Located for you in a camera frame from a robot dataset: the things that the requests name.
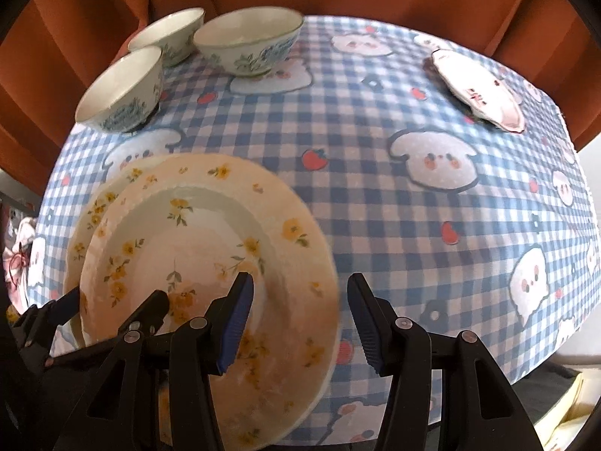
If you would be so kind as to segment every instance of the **floral plate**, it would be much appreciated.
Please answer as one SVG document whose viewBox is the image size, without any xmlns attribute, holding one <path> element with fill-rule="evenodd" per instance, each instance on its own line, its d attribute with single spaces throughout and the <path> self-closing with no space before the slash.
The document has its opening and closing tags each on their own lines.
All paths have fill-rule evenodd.
<svg viewBox="0 0 601 451">
<path fill-rule="evenodd" d="M 308 415 L 334 369 L 338 284 L 328 243 L 304 203 L 261 166 L 220 154 L 182 154 L 132 183 L 95 230 L 83 265 L 87 343 L 115 335 L 159 289 L 162 332 L 203 315 L 237 273 L 255 296 L 236 361 L 211 379 L 226 450 L 277 442 Z M 169 442 L 167 392 L 159 399 Z"/>
<path fill-rule="evenodd" d="M 432 60 L 451 92 L 467 103 L 474 115 L 508 132 L 524 131 L 524 114 L 503 81 L 476 61 L 454 51 L 434 51 Z"/>
<path fill-rule="evenodd" d="M 141 178 L 142 181 L 148 182 L 152 180 L 149 170 L 156 165 L 162 163 L 169 156 L 153 156 L 138 159 L 130 162 L 122 167 L 118 176 L 111 181 L 101 185 L 90 198 L 88 205 L 81 212 L 73 236 L 69 240 L 67 247 L 67 269 L 62 282 L 64 293 L 70 292 L 79 285 L 81 271 L 83 269 L 83 260 L 88 252 L 89 242 L 92 240 L 94 231 L 100 224 L 109 205 L 112 204 L 123 189 Z M 87 298 L 85 293 L 81 292 L 80 297 L 80 312 L 85 313 L 88 310 Z M 83 348 L 85 341 L 81 331 L 81 320 L 74 317 L 70 321 L 71 332 L 77 346 Z"/>
</svg>

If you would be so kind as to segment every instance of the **metal screw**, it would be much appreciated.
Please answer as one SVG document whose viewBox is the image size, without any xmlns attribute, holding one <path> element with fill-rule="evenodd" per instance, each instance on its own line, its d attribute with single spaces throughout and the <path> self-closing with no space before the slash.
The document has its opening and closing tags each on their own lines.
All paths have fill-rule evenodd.
<svg viewBox="0 0 601 451">
<path fill-rule="evenodd" d="M 192 329 L 202 329 L 207 326 L 207 319 L 204 317 L 194 317 L 190 321 L 190 327 Z"/>
<path fill-rule="evenodd" d="M 123 339 L 126 343 L 134 343 L 140 339 L 140 333 L 138 331 L 129 331 L 127 334 L 125 334 Z"/>
<path fill-rule="evenodd" d="M 476 336 L 476 334 L 474 334 L 472 331 L 463 331 L 461 333 L 461 339 L 467 343 L 473 344 L 478 340 L 478 336 Z"/>
<path fill-rule="evenodd" d="M 399 329 L 411 329 L 413 327 L 413 322 L 407 317 L 399 317 L 394 323 Z"/>
</svg>

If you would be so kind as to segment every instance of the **white bowl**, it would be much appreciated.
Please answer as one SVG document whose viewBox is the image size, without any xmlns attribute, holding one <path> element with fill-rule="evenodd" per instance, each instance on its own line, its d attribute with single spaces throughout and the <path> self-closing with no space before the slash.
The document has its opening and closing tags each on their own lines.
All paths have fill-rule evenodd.
<svg viewBox="0 0 601 451">
<path fill-rule="evenodd" d="M 132 52 L 148 45 L 163 50 L 163 65 L 175 66 L 194 50 L 192 36 L 204 21 L 204 9 L 188 8 L 157 20 L 129 41 L 127 49 Z"/>
<path fill-rule="evenodd" d="M 284 60 L 303 21 L 302 14 L 288 8 L 244 8 L 212 19 L 193 41 L 211 66 L 235 76 L 257 76 Z"/>
<path fill-rule="evenodd" d="M 162 52 L 145 47 L 113 63 L 90 85 L 75 122 L 110 134 L 127 132 L 148 118 L 163 91 Z"/>
</svg>

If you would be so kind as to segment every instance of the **tablecloth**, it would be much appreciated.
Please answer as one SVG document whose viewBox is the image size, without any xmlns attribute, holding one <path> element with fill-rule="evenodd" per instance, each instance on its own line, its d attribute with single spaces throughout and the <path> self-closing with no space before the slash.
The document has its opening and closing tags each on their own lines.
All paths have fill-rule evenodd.
<svg viewBox="0 0 601 451">
<path fill-rule="evenodd" d="M 433 69 L 438 47 L 503 80 L 526 130 L 476 120 Z M 137 157 L 181 151 L 262 164 L 307 203 L 331 242 L 343 325 L 337 365 L 283 444 L 377 435 L 390 380 L 365 361 L 346 302 L 354 272 L 429 331 L 475 331 L 511 382 L 599 302 L 596 215 L 555 103 L 452 42 L 343 17 L 308 17 L 288 59 L 262 79 L 234 79 L 198 55 L 165 70 L 160 110 L 134 135 L 75 127 L 41 206 L 31 299 L 61 295 L 68 239 L 98 185 Z M 72 336 L 63 328 L 58 342 Z M 440 403 L 434 372 L 431 422 Z"/>
</svg>

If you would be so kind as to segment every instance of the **blue gripper pad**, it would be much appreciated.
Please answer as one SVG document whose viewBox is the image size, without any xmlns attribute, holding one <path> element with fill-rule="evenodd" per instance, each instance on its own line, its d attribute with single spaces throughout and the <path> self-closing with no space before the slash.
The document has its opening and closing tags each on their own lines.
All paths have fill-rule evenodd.
<svg viewBox="0 0 601 451">
<path fill-rule="evenodd" d="M 246 319 L 248 319 L 248 313 L 251 310 L 253 296 L 254 283 L 252 282 L 252 276 L 247 273 L 238 274 L 230 294 L 227 296 L 226 307 L 222 308 L 222 310 L 227 310 L 228 302 L 232 300 L 234 307 L 230 311 L 229 319 L 223 325 L 221 334 L 221 350 L 217 359 L 219 373 L 225 373 L 225 370 L 236 359 L 240 339 L 246 326 Z"/>
</svg>

